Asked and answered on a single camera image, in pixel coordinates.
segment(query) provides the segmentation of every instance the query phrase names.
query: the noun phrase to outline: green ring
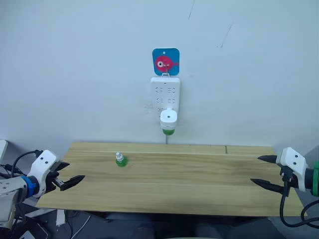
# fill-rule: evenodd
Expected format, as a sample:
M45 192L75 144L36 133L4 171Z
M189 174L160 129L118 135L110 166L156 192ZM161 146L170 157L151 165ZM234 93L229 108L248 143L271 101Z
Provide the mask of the green ring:
M163 133L170 136L175 132L175 129L163 129Z
M314 166L313 195L318 196L319 161Z

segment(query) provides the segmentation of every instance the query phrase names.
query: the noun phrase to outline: cable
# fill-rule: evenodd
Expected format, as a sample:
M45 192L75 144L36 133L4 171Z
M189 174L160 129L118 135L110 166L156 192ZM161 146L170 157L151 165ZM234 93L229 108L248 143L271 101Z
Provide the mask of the cable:
M10 176L10 173L9 173L8 170L5 168L5 165L0 164L0 167L2 167L2 168L6 171L6 173Z
M71 216L71 217L68 217L68 219L75 218L75 217L77 217L77 216L78 216L78 214L79 214L79 211L76 211L76 212L75 212L75 214L74 214L73 216Z
M26 216L24 211L22 210L20 204L16 204L15 205L16 210L19 212L20 216L22 217L22 222L25 223L26 222Z
M74 234L73 237L71 237L71 239L75 239L76 235L78 235L78 233L85 227L85 225L88 223L88 221L90 220L91 216L88 217L88 219L85 221L85 223L83 224L83 226Z
M306 213L306 211L307 211L310 207L312 207L313 205L316 205L316 204L319 204L319 200L314 201L314 202L312 202L312 203L309 203L307 206L304 207L304 209L301 211L301 214L300 214L300 217L301 217L301 219L302 219L303 221L305 221L305 213ZM319 226L317 226L317 225L314 225L314 224L311 224L311 223L307 223L307 225L308 225L309 227L319 229Z
M8 179L8 178L11 178L11 174L6 174L6 173L0 173L0 177L2 178L5 178L5 179Z
M308 224L308 223L311 223L311 222L314 222L314 221L319 221L319 218L311 218L311 219L303 220L302 222L296 223L296 224L287 223L285 221L285 218L284 218L284 204L285 204L285 199L286 199L287 195L288 195L288 182L284 181L284 192L283 192L283 195L281 197L280 207L279 207L280 219L283 222L283 224L285 224L287 227L290 227L290 228L297 228L297 227L300 227L302 225L305 225L305 224Z
M67 210L64 211L64 215L65 215L66 223L67 223L67 224L69 225L69 227L70 227L70 231L71 231L70 239L72 239L72 237L73 237L73 228L72 228L72 226L71 226L71 224L70 224L70 222L69 222L69 220L68 220L68 212L67 212Z
M12 235L13 235L13 232L14 232L14 229L15 229L17 221L18 221L18 219L15 219L15 221L14 221L14 223L12 225L12 228L11 228L11 232L10 232L10 237L9 238L12 238Z
M27 152L27 153L24 153L24 154L20 155L18 158L15 159L15 161L14 161L14 163L13 163L13 165L12 165L11 178L13 178L13 176L14 176L14 168L15 168L15 166L16 166L16 163L18 163L18 161L19 161L22 157L24 157L24 156L26 156L26 155L28 155L28 154L36 153L36 152L37 152L37 150L30 151L30 152Z
M10 172L12 172L12 169L13 169L12 165L10 164L6 164L4 168ZM15 174L22 174L25 176L25 174L18 167L15 167L13 170Z

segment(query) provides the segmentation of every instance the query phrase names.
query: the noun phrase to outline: wooden table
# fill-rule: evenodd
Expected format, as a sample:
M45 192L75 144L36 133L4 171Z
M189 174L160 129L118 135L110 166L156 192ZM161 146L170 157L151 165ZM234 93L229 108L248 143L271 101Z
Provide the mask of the wooden table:
M121 168L115 153L129 163ZM77 186L55 190L38 207L107 211L228 216L278 216L281 195L250 178L282 185L280 168L257 156L271 147L73 143L62 180L86 175ZM302 204L291 190L285 216L299 216Z

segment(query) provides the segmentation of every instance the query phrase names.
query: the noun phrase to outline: small green bottle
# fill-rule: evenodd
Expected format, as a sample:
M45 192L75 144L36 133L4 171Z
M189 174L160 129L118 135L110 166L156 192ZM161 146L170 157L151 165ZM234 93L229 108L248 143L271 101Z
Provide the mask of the small green bottle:
M128 164L128 159L125 156L123 156L120 152L116 153L115 161L119 167L124 167Z

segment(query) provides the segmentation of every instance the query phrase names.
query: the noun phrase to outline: electrical socket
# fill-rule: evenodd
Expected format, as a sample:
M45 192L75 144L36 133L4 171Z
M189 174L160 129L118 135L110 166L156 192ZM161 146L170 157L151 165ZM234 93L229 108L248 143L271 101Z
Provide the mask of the electrical socket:
M172 108L178 113L180 79L178 77L152 77L151 89L154 111Z

